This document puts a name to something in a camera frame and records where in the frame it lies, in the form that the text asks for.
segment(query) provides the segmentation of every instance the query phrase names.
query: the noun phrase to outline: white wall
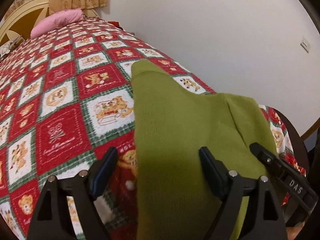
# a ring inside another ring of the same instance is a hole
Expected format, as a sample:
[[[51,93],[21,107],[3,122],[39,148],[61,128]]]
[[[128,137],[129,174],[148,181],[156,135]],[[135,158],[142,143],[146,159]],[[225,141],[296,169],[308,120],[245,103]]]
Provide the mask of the white wall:
[[[298,0],[111,0],[110,12],[216,91],[277,108],[300,135],[320,117],[320,35]]]

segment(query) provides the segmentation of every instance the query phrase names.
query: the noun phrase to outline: green cloth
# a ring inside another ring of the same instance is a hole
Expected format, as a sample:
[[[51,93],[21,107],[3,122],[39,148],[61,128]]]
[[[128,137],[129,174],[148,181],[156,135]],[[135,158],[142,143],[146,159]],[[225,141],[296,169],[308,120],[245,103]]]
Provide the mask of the green cloth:
[[[148,60],[132,65],[132,87],[137,240],[202,240],[221,203],[204,179],[199,149],[207,146],[227,169],[257,179],[267,173],[249,145],[258,142],[276,154],[269,125],[252,98],[193,94]],[[233,239],[246,207],[247,199]]]

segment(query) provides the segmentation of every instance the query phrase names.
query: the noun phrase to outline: pink pillow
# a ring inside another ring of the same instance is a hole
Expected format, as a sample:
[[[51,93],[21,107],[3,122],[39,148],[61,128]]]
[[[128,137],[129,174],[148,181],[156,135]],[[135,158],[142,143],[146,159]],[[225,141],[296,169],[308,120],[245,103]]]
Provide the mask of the pink pillow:
[[[31,31],[30,37],[32,39],[40,37],[42,34],[50,31],[60,29],[68,24],[78,22],[84,19],[82,10],[71,9],[54,13],[43,20],[41,20]]]

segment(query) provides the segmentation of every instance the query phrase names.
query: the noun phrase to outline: bedsheet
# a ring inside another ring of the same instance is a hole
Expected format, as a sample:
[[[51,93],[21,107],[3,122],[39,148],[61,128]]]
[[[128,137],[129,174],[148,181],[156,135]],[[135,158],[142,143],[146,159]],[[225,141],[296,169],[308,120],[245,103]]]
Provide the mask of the bedsheet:
[[[119,161],[95,202],[112,239],[137,230],[137,175],[131,65],[146,58],[186,90],[214,93],[169,56],[99,18],[86,18],[23,42],[0,63],[0,213],[19,239],[47,179],[87,170],[110,146]],[[297,166],[276,112],[260,106],[281,158]],[[84,239],[68,197],[78,239]]]

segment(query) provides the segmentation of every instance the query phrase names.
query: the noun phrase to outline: cream headboard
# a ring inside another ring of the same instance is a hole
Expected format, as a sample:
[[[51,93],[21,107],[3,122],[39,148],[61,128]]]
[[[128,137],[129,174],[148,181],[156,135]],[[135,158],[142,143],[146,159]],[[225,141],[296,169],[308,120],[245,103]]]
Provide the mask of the cream headboard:
[[[99,17],[93,9],[84,9],[88,17]],[[21,35],[30,37],[31,30],[49,15],[49,0],[30,0],[16,9],[0,27],[0,46]]]

